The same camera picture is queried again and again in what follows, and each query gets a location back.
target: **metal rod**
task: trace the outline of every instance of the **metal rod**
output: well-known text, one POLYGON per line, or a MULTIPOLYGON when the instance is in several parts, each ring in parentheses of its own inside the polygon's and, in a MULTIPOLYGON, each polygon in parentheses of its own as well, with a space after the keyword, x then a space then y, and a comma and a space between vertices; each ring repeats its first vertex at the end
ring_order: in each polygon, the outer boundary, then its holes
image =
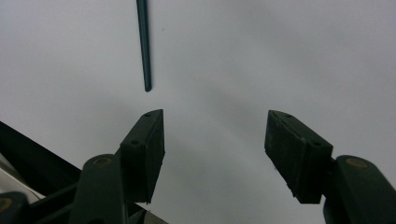
POLYGON ((139 20, 140 48, 142 50, 145 91, 151 91, 151 68, 149 58, 149 15, 147 0, 136 0, 139 20))

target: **white background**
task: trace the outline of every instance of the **white background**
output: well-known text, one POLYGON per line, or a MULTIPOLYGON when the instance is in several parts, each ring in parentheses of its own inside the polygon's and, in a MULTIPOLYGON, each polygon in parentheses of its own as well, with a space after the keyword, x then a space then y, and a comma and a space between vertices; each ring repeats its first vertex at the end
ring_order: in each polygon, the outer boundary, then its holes
POLYGON ((170 224, 324 223, 265 155, 269 109, 396 185, 395 1, 148 4, 146 93, 135 1, 0 0, 0 120, 80 168, 163 108, 170 224))

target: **black plastic part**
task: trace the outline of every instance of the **black plastic part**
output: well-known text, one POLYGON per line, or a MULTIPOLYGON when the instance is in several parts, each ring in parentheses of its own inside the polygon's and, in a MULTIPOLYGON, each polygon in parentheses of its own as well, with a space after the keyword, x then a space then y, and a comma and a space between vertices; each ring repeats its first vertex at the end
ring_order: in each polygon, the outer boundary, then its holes
POLYGON ((125 224, 120 159, 106 154, 88 160, 82 169, 70 213, 73 224, 125 224))
POLYGON ((78 181, 80 170, 28 137, 0 122, 0 153, 27 184, 50 195, 78 181))
POLYGON ((142 51, 145 91, 151 91, 151 65, 149 56, 149 14, 147 0, 136 0, 139 20, 140 48, 142 51))
POLYGON ((30 220, 29 203, 19 192, 0 194, 0 223, 23 224, 30 220))
POLYGON ((126 203, 127 204, 127 212, 128 212, 128 217, 133 216, 135 213, 141 212, 141 211, 146 211, 146 209, 142 208, 141 206, 135 204, 135 203, 126 203))
POLYGON ((163 111, 148 112, 127 134, 117 152, 128 202, 151 202, 164 154, 163 111))
POLYGON ((345 207, 341 203, 333 203, 326 199, 323 206, 323 216, 326 224, 350 224, 345 207))
POLYGON ((351 223, 396 224, 396 191, 374 164, 340 156, 332 176, 351 223))
POLYGON ((270 110, 265 152, 300 203, 320 203, 330 143, 294 116, 270 110))
POLYGON ((128 224, 144 224, 146 213, 146 210, 140 210, 134 213, 131 217, 128 217, 128 224))

